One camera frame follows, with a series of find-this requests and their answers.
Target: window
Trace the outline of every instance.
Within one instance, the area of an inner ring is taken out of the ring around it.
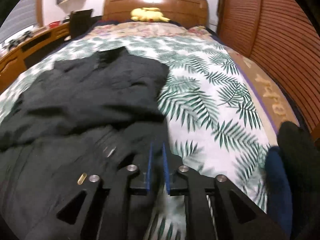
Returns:
[[[20,0],[0,27],[0,44],[31,30],[36,23],[36,0]]]

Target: yellow plush toy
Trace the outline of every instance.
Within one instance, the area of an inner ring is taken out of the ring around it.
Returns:
[[[168,22],[159,8],[137,8],[131,11],[131,20],[140,22]]]

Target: wooden wardrobe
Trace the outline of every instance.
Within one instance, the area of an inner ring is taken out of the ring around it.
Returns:
[[[320,39],[300,6],[295,0],[224,0],[221,10],[221,40],[275,79],[314,139],[320,137]]]

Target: leaf print bedsheet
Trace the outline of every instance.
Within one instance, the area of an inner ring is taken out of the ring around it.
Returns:
[[[22,73],[0,96],[0,121],[18,96],[56,60],[88,57],[126,46],[170,67],[158,106],[166,115],[174,154],[201,174],[225,174],[266,211],[263,166],[268,139],[243,77],[215,41],[184,36],[103,37],[73,41]],[[184,239],[183,197],[159,194],[145,239]]]

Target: window blind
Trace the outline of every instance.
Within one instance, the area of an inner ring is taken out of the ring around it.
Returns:
[[[0,27],[0,43],[36,23],[36,0],[20,0]]]

